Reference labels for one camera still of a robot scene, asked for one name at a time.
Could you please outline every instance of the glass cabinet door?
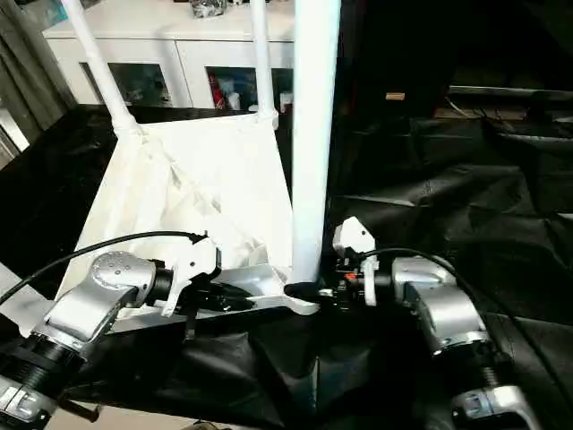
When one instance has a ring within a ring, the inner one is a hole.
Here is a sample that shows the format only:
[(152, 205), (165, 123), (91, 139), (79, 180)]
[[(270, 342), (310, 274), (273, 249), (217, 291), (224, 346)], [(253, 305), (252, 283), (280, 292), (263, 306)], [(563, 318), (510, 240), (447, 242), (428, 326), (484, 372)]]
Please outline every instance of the glass cabinet door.
[[(165, 84), (165, 77), (159, 64), (108, 63), (114, 75), (117, 88), (130, 106), (154, 106), (172, 108), (173, 102)], [(81, 63), (88, 76), (99, 103), (103, 103), (101, 93), (87, 63)]]
[[(198, 40), (176, 44), (196, 108), (247, 110), (257, 104), (252, 42)], [(286, 112), (293, 102), (294, 53), (292, 42), (269, 43), (275, 107), (279, 112)]]
[[(215, 108), (254, 110), (257, 100), (257, 80), (252, 67), (206, 67)], [(275, 107), (286, 113), (293, 103), (293, 70), (272, 69)]]

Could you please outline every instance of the wrinkled fabric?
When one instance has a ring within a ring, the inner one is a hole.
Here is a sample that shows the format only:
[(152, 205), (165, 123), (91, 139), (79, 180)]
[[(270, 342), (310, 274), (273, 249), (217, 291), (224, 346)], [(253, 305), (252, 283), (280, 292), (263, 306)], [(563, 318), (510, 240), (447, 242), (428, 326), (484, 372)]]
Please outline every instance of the wrinkled fabric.
[[(210, 112), (133, 111), (143, 123)], [(287, 178), (289, 135), (278, 130)], [(353, 215), (380, 246), (443, 255), (520, 318), (573, 395), (570, 131), (406, 120), (335, 135), (323, 270), (333, 261), (333, 228)], [(24, 275), (73, 249), (114, 144), (108, 116), (82, 108), (0, 172), (0, 195), (11, 202), (0, 211), (0, 261)], [(35, 287), (54, 294), (62, 274)], [(478, 306), (545, 428), (573, 427), (512, 324), (495, 304), (481, 298)], [(0, 328), (9, 339), (8, 324)], [(197, 334), (184, 342), (184, 326), (174, 324), (108, 336), (67, 395), (261, 428), (450, 428), (439, 375), (416, 320), (399, 306), (229, 315), (200, 321)]]

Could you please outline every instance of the black cable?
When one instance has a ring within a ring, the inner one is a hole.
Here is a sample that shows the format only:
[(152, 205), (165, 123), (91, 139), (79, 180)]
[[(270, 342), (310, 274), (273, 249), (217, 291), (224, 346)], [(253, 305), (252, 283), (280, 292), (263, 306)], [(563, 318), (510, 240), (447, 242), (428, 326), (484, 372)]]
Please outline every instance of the black cable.
[(201, 236), (197, 236), (197, 235), (194, 235), (193, 233), (187, 233), (184, 231), (148, 231), (146, 233), (135, 233), (132, 235), (120, 236), (120, 237), (116, 237), (115, 239), (109, 239), (109, 240), (106, 240), (104, 242), (100, 242), (100, 243), (95, 244), (95, 245), (86, 246), (85, 248), (78, 249), (77, 251), (74, 251), (71, 254), (68, 254), (62, 258), (59, 258), (59, 259), (55, 260), (54, 262), (51, 262), (50, 264), (42, 267), (38, 271), (35, 271), (30, 276), (22, 279), (16, 285), (11, 287), (8, 291), (3, 293), (3, 295), (0, 297), (0, 305), (2, 305), (6, 300), (8, 300), (10, 297), (12, 297), (14, 294), (16, 294), (18, 291), (20, 291), (24, 286), (26, 286), (27, 284), (30, 284), (38, 276), (42, 275), (45, 271), (49, 271), (53, 267), (56, 267), (58, 264), (62, 264), (63, 262), (69, 262), (71, 259), (73, 259), (75, 257), (79, 257), (80, 255), (91, 253), (92, 251), (96, 251), (98, 249), (105, 248), (106, 246), (115, 245), (115, 244), (119, 244), (122, 242), (127, 242), (128, 240), (140, 239), (143, 237), (156, 237), (156, 236), (160, 236), (160, 237), (187, 237), (192, 242), (197, 242), (198, 240), (201, 239)]
[[(438, 264), (440, 267), (444, 268), (446, 271), (448, 271), (449, 274), (451, 274), (454, 278), (456, 278), (456, 280), (458, 280), (458, 284), (461, 287), (461, 289), (466, 294), (469, 295), (470, 299), (474, 300), (473, 297), (474, 292), (470, 283), (466, 281), (464, 277), (462, 277), (459, 274), (459, 272), (456, 271), (456, 269), (454, 269), (451, 263), (449, 263), (447, 260), (442, 259), (441, 257), (428, 254), (424, 251), (418, 251), (412, 248), (393, 247), (393, 248), (375, 249), (367, 253), (359, 254), (359, 258), (362, 260), (372, 255), (381, 255), (381, 254), (408, 254), (413, 256), (420, 255), (426, 260), (434, 262)], [(492, 301), (509, 318), (513, 326), (526, 341), (526, 344), (529, 346), (529, 348), (531, 348), (534, 351), (537, 358), (539, 358), (539, 361), (541, 362), (543, 368), (545, 369), (545, 372), (547, 372), (547, 374), (550, 376), (553, 383), (559, 390), (561, 397), (567, 404), (567, 407), (569, 409), (569, 414), (573, 414), (573, 400), (571, 399), (571, 396), (569, 395), (567, 388), (559, 378), (559, 375), (555, 370), (555, 368), (553, 367), (553, 365), (551, 364), (551, 362), (549, 361), (549, 358), (547, 358), (545, 353), (541, 351), (541, 349), (539, 348), (535, 340), (529, 335), (529, 333), (527, 332), (521, 321), (519, 321), (517, 317), (513, 314), (513, 312), (507, 306), (505, 306), (503, 302), (501, 302), (493, 293), (485, 291), (481, 288), (476, 290), (479, 291), (479, 293), (482, 294), (485, 298)]]

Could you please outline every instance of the white pole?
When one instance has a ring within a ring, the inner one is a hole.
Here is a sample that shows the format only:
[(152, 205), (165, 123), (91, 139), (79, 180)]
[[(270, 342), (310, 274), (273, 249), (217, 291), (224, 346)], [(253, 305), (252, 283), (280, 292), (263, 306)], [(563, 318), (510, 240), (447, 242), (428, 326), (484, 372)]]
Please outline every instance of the white pole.
[(321, 261), (340, 0), (295, 0), (292, 282)]
[(278, 112), (272, 91), (272, 73), (269, 60), (269, 29), (267, 26), (267, 4), (265, 0), (251, 0), (252, 40), (256, 54), (257, 99), (259, 117), (272, 119), (278, 128)]
[(90, 28), (83, 15), (83, 7), (80, 0), (62, 0), (62, 4), (86, 52), (93, 77), (111, 114), (115, 133), (121, 133), (123, 130), (138, 130), (139, 126), (127, 110), (124, 99), (115, 84), (114, 76), (111, 74), (107, 63), (103, 60), (98, 45), (96, 45), (96, 40), (91, 35)]

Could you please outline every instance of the floor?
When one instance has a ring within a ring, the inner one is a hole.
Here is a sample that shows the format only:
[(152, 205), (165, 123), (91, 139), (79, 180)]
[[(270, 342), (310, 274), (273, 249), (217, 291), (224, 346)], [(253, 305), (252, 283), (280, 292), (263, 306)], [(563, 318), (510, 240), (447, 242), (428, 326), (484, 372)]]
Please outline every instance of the floor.
[(20, 151), (24, 151), (28, 148), (28, 140), (22, 134), (20, 127), (15, 123), (10, 112), (3, 106), (2, 100), (0, 99), (0, 127), (8, 134), (8, 137), (12, 140), (13, 144), (16, 145)]
[(8, 161), (10, 161), (12, 159), (11, 156), (9, 156), (8, 154), (4, 154), (4, 152), (2, 151), (2, 148), (0, 147), (0, 170), (2, 170), (2, 168), (8, 164)]
[[(59, 409), (50, 422), (47, 430), (184, 430), (195, 423), (195, 419), (171, 417), (168, 415), (150, 414), (138, 410), (112, 408), (106, 406), (101, 411), (99, 420), (90, 423)], [(248, 430), (245, 427), (219, 425), (217, 429)]]

